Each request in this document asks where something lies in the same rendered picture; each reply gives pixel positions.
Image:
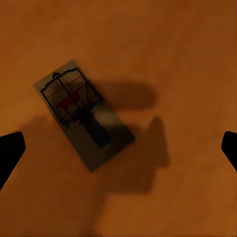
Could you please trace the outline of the mousetrap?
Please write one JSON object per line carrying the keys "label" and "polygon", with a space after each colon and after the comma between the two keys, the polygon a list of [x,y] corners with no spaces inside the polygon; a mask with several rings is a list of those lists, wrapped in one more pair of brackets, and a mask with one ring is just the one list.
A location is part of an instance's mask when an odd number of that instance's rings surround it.
{"label": "mousetrap", "polygon": [[90,173],[136,140],[74,59],[33,86]]}

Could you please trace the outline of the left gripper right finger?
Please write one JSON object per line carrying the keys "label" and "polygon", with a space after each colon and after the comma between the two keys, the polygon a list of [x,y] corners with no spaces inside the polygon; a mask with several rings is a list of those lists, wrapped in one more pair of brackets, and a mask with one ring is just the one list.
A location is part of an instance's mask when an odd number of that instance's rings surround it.
{"label": "left gripper right finger", "polygon": [[237,133],[226,131],[221,149],[237,171]]}

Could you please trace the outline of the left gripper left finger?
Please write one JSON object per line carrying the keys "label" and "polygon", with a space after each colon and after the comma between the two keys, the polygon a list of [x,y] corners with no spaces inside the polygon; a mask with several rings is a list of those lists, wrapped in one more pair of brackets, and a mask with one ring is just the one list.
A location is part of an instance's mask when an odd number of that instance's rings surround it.
{"label": "left gripper left finger", "polygon": [[21,131],[0,137],[0,190],[3,188],[26,145]]}

